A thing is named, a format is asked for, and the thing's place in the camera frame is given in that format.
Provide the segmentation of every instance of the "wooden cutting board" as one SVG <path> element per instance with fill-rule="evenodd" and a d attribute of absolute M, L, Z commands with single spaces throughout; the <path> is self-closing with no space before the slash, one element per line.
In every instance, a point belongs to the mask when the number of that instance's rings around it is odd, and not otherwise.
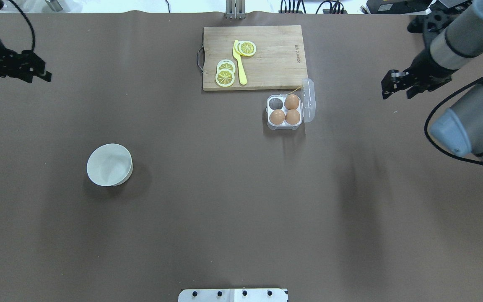
<path fill-rule="evenodd" d="M 241 58 L 247 85 L 239 83 L 238 63 L 232 57 L 234 40 L 257 46 L 253 57 Z M 205 27 L 204 51 L 203 90 L 295 89 L 308 77 L 301 25 Z M 236 64 L 236 80 L 230 87 L 215 82 L 217 63 L 224 59 Z"/>

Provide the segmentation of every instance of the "cutting board handle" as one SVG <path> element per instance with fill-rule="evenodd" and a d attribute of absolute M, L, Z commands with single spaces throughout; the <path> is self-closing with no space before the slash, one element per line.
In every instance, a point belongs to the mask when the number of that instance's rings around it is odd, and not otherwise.
<path fill-rule="evenodd" d="M 201 52 L 203 52 L 203 66 L 200 65 L 200 57 L 201 57 Z M 199 68 L 201 69 L 201 73 L 205 73 L 205 69 L 203 68 L 205 65 L 205 45 L 203 43 L 203 45 L 201 46 L 201 48 L 199 49 L 199 51 L 197 52 L 197 66 L 199 66 Z"/>

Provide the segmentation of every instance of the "brown egg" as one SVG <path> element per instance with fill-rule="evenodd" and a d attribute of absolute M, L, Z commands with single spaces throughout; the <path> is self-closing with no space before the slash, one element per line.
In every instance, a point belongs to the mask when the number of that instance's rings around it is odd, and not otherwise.
<path fill-rule="evenodd" d="M 299 96 L 295 94 L 288 94 L 286 101 L 284 101 L 284 106 L 288 110 L 297 109 L 297 107 L 299 107 Z"/>
<path fill-rule="evenodd" d="M 272 112 L 270 115 L 270 122 L 275 125 L 280 125 L 284 122 L 284 111 L 277 109 Z"/>
<path fill-rule="evenodd" d="M 286 122 L 290 125 L 295 125 L 301 119 L 301 115 L 299 115 L 299 111 L 297 110 L 288 110 L 286 113 Z"/>

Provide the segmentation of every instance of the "yellow knife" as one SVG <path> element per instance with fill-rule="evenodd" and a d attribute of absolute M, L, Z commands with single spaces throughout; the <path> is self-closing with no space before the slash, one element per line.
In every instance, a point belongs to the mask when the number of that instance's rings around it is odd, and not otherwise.
<path fill-rule="evenodd" d="M 242 65 L 242 56 L 236 52 L 236 44 L 238 44 L 238 40 L 234 41 L 234 46 L 232 46 L 232 56 L 236 61 L 238 61 L 238 76 L 240 78 L 240 84 L 245 85 L 247 84 L 247 77 L 245 76 L 245 70 L 243 69 Z"/>

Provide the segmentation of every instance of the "white bowl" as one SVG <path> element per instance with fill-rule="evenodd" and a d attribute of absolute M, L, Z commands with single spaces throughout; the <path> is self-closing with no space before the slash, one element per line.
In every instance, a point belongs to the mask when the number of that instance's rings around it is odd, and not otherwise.
<path fill-rule="evenodd" d="M 108 143 L 94 150 L 87 162 L 88 177 L 103 187 L 124 183 L 133 170 L 130 151 L 116 143 Z"/>

